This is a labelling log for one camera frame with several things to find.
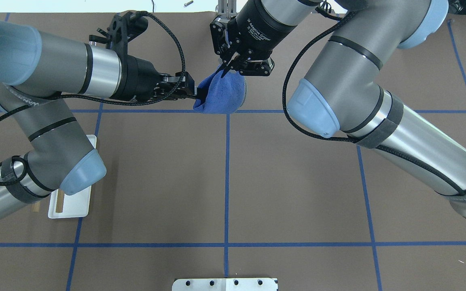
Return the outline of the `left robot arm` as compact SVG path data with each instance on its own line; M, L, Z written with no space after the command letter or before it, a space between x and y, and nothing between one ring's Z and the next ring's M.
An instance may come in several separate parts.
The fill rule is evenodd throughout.
M0 21L0 122L13 116L33 149L0 163L0 219L48 197L78 193L106 175L67 98L110 105L143 106L198 98L174 40L182 69L174 76L128 54L128 44L148 28L146 12L115 15L89 43Z

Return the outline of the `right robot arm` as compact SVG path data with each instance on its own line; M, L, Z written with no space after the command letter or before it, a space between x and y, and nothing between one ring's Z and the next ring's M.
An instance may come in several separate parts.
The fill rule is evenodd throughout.
M466 149L426 121L380 81L396 49L422 43L447 13L445 0L369 0L350 9L295 94L290 78L254 64L252 97L282 101L283 114L232 114L228 126L225 242L241 231L259 244L316 240L375 243L374 221L353 190L349 148L390 160L427 184L466 219Z

